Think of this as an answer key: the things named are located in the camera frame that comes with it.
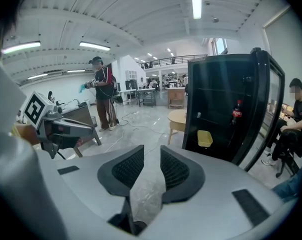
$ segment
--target coca-cola bottle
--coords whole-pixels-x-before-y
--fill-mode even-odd
[[[238,118],[242,117],[241,103],[242,103],[242,101],[239,99],[237,101],[237,105],[234,107],[234,109],[232,111],[232,121],[231,121],[231,124],[234,125],[234,126],[237,124]]]

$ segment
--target wooden cabinet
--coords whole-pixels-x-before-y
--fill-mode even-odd
[[[185,88],[168,88],[167,89],[167,108],[184,108],[185,106]]]

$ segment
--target table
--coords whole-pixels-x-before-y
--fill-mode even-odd
[[[138,96],[138,100],[139,100],[139,107],[141,107],[140,94],[141,93],[151,93],[151,101],[144,101],[143,98],[142,98],[142,103],[146,103],[146,104],[151,103],[151,108],[153,108],[152,93],[154,93],[155,91],[156,91],[155,88],[144,88],[144,89],[136,90],[136,93],[137,93],[137,96]],[[156,103],[156,96],[155,95],[154,95],[154,105],[157,105],[157,103]]]
[[[67,119],[73,119],[73,120],[76,120],[76,121],[79,121],[81,123],[85,123],[87,125],[90,125],[90,126],[94,127],[92,119],[91,119],[91,115],[90,115],[90,112],[89,112],[89,108],[88,108],[87,105],[82,106],[82,107],[77,107],[77,108],[74,108],[72,110],[68,110],[68,111],[63,113],[63,117],[67,118]],[[98,133],[97,133],[95,128],[93,128],[92,135],[81,137],[81,139],[83,141],[81,145],[87,143],[88,141],[92,140],[93,138],[96,140],[96,143],[99,146],[102,145],[102,143],[99,139]],[[74,149],[75,153],[77,154],[77,156],[79,158],[83,157],[83,155],[81,154],[78,147],[74,147],[73,149]]]
[[[138,105],[138,100],[137,100],[137,89],[130,89],[130,90],[122,90],[120,91],[120,93],[125,94],[125,93],[129,93],[130,95],[130,101],[129,103],[131,103],[131,107],[132,105],[132,99],[131,99],[131,92],[135,92],[135,100],[136,100],[136,104]]]
[[[186,128],[186,117],[187,117],[187,110],[186,109],[176,109],[171,111],[167,118],[170,120],[170,134],[169,134],[169,140],[167,141],[167,144],[170,144],[172,131],[180,131],[184,132]]]
[[[185,87],[175,87],[167,89],[167,108],[170,107],[180,107],[185,106]]]

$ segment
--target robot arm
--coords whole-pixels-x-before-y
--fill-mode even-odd
[[[36,130],[43,150],[55,157],[60,143],[77,140],[93,133],[91,125],[63,118],[59,109],[44,95],[34,91],[24,109],[24,115]]]

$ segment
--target blue cloth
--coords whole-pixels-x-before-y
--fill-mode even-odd
[[[81,84],[79,88],[79,94],[82,93],[84,89],[85,89],[85,85]]]
[[[302,167],[292,178],[276,185],[272,190],[286,203],[299,195],[301,187]]]

